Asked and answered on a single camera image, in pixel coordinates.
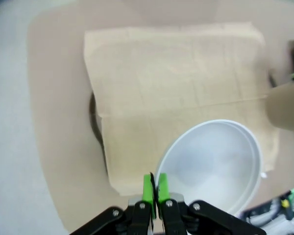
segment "screw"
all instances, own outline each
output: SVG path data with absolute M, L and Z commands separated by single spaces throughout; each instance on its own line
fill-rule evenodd
M 118 211 L 118 210 L 114 210 L 114 211 L 112 212 L 112 214 L 113 214 L 113 216 L 118 216 L 118 215 L 119 215 L 119 211 Z
M 167 207 L 171 207 L 171 206 L 173 206 L 173 202 L 171 200 L 166 201 L 166 205 L 167 205 Z
M 195 209 L 195 211 L 200 210 L 200 205 L 198 203 L 194 203 L 193 208 Z

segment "table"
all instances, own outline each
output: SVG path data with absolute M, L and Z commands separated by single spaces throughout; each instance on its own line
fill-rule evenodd
M 46 181 L 64 226 L 74 231 L 127 197 L 110 187 L 88 105 L 85 30 L 157 25 L 252 22 L 264 35 L 278 84 L 291 72 L 294 3 L 283 0 L 81 0 L 45 12 L 28 30 L 28 83 L 36 141 Z M 281 130 L 275 170 L 250 207 L 294 187 L 294 133 Z

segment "white plastic bowl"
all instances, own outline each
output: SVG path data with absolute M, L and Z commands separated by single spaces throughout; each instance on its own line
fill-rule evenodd
M 180 136 L 161 160 L 155 177 L 166 173 L 170 192 L 186 204 L 204 200 L 237 215 L 260 183 L 262 154 L 245 126 L 230 120 L 199 124 Z

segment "cardboard sheet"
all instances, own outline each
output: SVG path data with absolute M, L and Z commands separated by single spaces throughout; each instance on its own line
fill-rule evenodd
M 212 119 L 252 130 L 264 170 L 273 169 L 279 139 L 264 108 L 265 42 L 251 24 L 89 31 L 84 58 L 109 181 L 121 195 L 140 193 L 169 145 Z
M 294 131 L 294 82 L 271 90 L 266 99 L 266 111 L 274 126 Z

